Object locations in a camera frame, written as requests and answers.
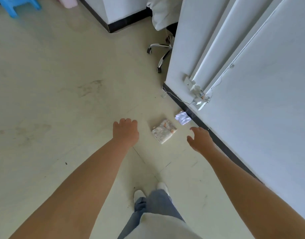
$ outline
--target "forearm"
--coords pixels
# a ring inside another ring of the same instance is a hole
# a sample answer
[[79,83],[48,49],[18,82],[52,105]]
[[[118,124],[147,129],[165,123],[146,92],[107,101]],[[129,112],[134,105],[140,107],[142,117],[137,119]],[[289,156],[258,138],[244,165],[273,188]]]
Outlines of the forearm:
[[11,238],[88,238],[128,149],[114,139],[98,149]]
[[201,152],[256,239],[305,238],[305,220],[220,151]]

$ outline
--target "fist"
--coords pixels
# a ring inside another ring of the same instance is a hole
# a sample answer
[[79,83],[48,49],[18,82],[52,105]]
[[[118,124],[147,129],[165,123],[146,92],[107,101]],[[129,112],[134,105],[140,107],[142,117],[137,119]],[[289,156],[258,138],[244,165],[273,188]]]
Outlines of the fist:
[[192,127],[190,130],[194,133],[194,139],[191,136],[187,136],[187,142],[195,151],[205,155],[216,149],[208,131],[202,127]]
[[113,124],[113,139],[128,147],[133,147],[139,140],[137,121],[130,118],[122,118],[119,123]]

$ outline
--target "blue plastic stool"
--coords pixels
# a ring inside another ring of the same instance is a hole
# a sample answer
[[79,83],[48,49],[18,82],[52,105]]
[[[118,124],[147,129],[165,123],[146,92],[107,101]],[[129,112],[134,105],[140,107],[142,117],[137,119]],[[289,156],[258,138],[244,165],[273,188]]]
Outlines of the blue plastic stool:
[[25,3],[31,3],[36,10],[41,10],[41,6],[37,0],[0,0],[0,4],[13,18],[17,17],[17,13],[15,12],[14,7],[23,5]]

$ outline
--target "white fabric on chair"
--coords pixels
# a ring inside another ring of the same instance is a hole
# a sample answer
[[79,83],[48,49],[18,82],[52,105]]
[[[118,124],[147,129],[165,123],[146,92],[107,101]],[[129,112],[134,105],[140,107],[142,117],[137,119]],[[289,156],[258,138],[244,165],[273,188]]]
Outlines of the white fabric on chair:
[[157,31],[178,22],[183,0],[148,0],[152,24]]

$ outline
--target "shoe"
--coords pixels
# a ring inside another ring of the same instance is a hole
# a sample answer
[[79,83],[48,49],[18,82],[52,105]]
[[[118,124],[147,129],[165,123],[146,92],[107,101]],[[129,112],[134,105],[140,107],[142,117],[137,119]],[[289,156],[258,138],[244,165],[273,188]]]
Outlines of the shoe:
[[134,203],[136,203],[136,201],[141,197],[146,198],[145,194],[141,190],[136,190],[134,192]]
[[167,195],[169,196],[168,187],[167,187],[167,185],[166,185],[164,182],[159,182],[159,183],[157,184],[157,189],[158,189],[158,190],[164,190],[164,191],[167,193]]

